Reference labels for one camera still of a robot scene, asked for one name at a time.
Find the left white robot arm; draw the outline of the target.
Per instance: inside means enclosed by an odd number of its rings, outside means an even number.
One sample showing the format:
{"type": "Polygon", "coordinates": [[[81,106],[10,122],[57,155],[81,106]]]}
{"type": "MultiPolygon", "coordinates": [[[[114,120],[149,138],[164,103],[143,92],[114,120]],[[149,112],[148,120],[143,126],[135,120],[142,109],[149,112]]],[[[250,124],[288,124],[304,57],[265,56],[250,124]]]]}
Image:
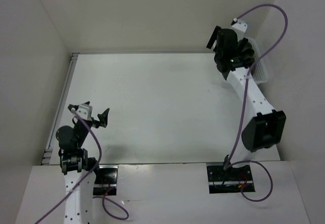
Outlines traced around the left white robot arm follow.
{"type": "Polygon", "coordinates": [[[64,223],[93,223],[92,196],[94,183],[101,178],[99,163],[102,149],[99,140],[91,130],[108,124],[109,108],[98,114],[98,119],[92,117],[90,102],[79,105],[68,105],[73,114],[73,126],[61,126],[55,137],[59,145],[60,167],[66,186],[64,223]],[[99,156],[89,157],[83,148],[88,135],[91,135],[99,149],[99,156]]]}

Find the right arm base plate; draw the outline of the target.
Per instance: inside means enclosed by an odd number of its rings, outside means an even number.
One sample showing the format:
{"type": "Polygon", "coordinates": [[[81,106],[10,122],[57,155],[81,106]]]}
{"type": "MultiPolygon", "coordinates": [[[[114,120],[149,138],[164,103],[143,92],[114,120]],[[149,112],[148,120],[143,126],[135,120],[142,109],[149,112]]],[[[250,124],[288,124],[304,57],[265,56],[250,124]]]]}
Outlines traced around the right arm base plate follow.
{"type": "Polygon", "coordinates": [[[233,194],[255,192],[251,168],[249,165],[239,168],[223,169],[221,164],[207,164],[209,194],[233,194]]]}

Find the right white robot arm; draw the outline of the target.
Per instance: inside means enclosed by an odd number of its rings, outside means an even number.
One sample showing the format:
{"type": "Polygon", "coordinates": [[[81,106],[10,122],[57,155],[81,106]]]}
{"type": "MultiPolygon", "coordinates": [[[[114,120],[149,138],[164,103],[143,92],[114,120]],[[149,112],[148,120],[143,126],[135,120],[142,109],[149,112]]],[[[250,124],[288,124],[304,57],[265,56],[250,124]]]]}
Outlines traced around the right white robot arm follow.
{"type": "Polygon", "coordinates": [[[218,71],[235,90],[242,103],[240,128],[223,169],[224,177],[234,180],[245,162],[256,159],[257,152],[281,140],[286,115],[265,98],[255,80],[260,71],[261,53],[256,41],[244,37],[243,29],[216,26],[207,48],[214,52],[218,71]]]}

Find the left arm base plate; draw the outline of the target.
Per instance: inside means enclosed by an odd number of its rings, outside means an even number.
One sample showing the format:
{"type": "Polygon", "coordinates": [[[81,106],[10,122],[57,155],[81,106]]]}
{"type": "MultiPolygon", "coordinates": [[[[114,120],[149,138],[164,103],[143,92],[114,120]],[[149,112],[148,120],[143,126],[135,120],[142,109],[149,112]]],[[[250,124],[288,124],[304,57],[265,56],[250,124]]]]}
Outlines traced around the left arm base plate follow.
{"type": "Polygon", "coordinates": [[[100,165],[93,186],[94,196],[115,196],[117,192],[117,165],[100,165]]]}

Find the dark olive shorts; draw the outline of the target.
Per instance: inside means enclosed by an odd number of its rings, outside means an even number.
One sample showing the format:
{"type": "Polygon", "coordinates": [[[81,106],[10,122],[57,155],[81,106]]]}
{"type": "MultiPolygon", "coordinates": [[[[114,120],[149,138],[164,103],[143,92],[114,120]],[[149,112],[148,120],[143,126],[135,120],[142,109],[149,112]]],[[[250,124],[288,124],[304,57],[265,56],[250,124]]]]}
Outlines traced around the dark olive shorts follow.
{"type": "Polygon", "coordinates": [[[238,42],[237,55],[244,67],[250,67],[255,62],[255,50],[247,38],[243,38],[238,42]]]}

